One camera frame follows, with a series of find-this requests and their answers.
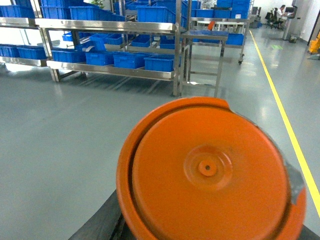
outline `computer monitor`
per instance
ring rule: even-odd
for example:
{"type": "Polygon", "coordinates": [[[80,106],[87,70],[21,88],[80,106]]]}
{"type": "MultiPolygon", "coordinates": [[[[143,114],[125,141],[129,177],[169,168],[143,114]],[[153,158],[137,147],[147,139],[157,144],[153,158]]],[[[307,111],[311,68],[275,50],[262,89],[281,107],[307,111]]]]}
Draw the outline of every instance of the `computer monitor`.
{"type": "Polygon", "coordinates": [[[295,9],[293,7],[286,7],[285,8],[286,13],[293,13],[294,11],[295,11],[295,9]]]}
{"type": "Polygon", "coordinates": [[[257,15],[258,14],[258,9],[259,8],[257,6],[254,6],[253,9],[252,9],[252,14],[253,15],[257,15]]]}

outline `stainless steel shelf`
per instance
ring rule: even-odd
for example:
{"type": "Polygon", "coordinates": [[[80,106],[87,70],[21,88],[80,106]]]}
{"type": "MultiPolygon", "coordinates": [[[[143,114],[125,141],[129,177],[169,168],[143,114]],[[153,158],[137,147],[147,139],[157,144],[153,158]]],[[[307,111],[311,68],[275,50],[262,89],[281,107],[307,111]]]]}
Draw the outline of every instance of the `stainless steel shelf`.
{"type": "Polygon", "coordinates": [[[23,17],[0,17],[0,27],[21,29],[37,28],[35,19],[23,17]]]}
{"type": "Polygon", "coordinates": [[[184,39],[209,39],[209,40],[228,40],[228,32],[223,31],[210,31],[210,30],[189,30],[183,34],[181,37],[184,39]]]}
{"type": "Polygon", "coordinates": [[[129,46],[129,52],[144,52],[144,53],[156,53],[156,54],[175,54],[174,49],[163,49],[155,47],[138,47],[138,46],[129,46]]]}
{"type": "Polygon", "coordinates": [[[138,15],[138,11],[137,10],[125,10],[125,15],[127,16],[136,16],[138,15]]]}
{"type": "Polygon", "coordinates": [[[149,71],[142,68],[129,69],[114,67],[113,65],[98,66],[98,65],[87,65],[84,63],[69,63],[69,62],[59,62],[59,61],[47,61],[47,65],[52,69],[57,70],[70,70],[76,72],[90,72],[90,73],[100,73],[127,77],[136,77],[143,79],[153,79],[162,81],[173,81],[174,71],[149,71]]]}
{"type": "Polygon", "coordinates": [[[205,17],[191,17],[191,21],[215,21],[215,22],[226,22],[226,23],[246,23],[248,19],[237,19],[237,18],[205,18],[205,17]]]}
{"type": "MultiPolygon", "coordinates": [[[[208,42],[193,42],[193,46],[206,46],[206,47],[221,47],[220,44],[217,43],[208,43],[208,42]]],[[[241,49],[242,45],[225,45],[226,49],[241,49]]]]}
{"type": "Polygon", "coordinates": [[[46,67],[47,66],[47,60],[34,60],[34,59],[26,59],[26,58],[19,58],[19,57],[6,57],[6,56],[0,56],[0,63],[20,64],[20,65],[27,65],[27,66],[34,66],[34,67],[46,67]]]}
{"type": "Polygon", "coordinates": [[[175,34],[177,29],[173,23],[133,21],[84,21],[36,18],[35,24],[44,29],[128,33],[175,34]]]}

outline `person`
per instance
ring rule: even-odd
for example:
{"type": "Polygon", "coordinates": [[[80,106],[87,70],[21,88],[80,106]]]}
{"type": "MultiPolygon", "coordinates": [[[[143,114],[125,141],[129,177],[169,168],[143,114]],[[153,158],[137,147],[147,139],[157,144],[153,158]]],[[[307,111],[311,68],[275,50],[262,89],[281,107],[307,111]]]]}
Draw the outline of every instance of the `person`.
{"type": "Polygon", "coordinates": [[[276,17],[278,19],[282,18],[282,17],[286,17],[287,13],[284,12],[286,8],[286,5],[282,5],[277,11],[276,11],[276,17]]]}

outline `white wall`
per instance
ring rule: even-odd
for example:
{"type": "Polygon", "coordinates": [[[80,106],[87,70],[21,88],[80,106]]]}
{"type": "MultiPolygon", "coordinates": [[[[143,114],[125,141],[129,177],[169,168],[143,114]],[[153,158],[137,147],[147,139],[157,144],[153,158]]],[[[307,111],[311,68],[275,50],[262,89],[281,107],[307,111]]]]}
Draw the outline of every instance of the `white wall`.
{"type": "Polygon", "coordinates": [[[305,41],[309,41],[312,33],[312,29],[317,20],[317,16],[320,10],[320,0],[310,0],[310,8],[306,15],[304,25],[302,27],[301,38],[305,41]]]}
{"type": "Polygon", "coordinates": [[[268,12],[270,12],[273,8],[280,8],[282,5],[286,5],[287,7],[290,7],[292,5],[293,0],[254,0],[254,6],[255,7],[261,7],[261,21],[263,23],[266,22],[265,17],[268,12]]]}

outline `orange lid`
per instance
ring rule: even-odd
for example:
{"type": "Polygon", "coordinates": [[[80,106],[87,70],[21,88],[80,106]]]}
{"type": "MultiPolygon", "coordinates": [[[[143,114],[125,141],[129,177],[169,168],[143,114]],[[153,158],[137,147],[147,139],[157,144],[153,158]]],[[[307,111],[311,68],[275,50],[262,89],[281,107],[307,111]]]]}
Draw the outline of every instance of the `orange lid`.
{"type": "Polygon", "coordinates": [[[275,239],[291,208],[276,146],[209,97],[167,103],[132,130],[117,193],[139,240],[275,239]]]}

